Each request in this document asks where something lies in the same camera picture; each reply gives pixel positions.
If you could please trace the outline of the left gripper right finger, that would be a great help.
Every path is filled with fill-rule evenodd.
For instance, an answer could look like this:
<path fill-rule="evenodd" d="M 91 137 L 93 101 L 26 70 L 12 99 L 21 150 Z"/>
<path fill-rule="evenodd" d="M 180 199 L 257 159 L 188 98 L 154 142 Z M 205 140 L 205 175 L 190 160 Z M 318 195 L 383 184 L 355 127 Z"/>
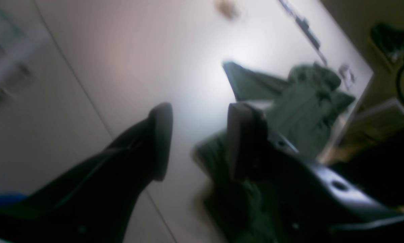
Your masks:
<path fill-rule="evenodd" d="M 301 155 L 261 109 L 231 103 L 227 134 L 231 179 L 271 185 L 277 243 L 404 243 L 404 213 Z"/>

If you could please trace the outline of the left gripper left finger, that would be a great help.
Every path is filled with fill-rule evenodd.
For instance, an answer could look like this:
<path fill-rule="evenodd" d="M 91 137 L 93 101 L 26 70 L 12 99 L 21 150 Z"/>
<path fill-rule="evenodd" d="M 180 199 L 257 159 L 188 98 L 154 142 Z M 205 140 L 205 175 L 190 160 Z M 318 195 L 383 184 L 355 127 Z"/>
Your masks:
<path fill-rule="evenodd" d="M 121 243 L 140 194 L 168 169 L 170 103 L 122 132 L 24 200 L 0 209 L 0 239 L 11 243 Z"/>

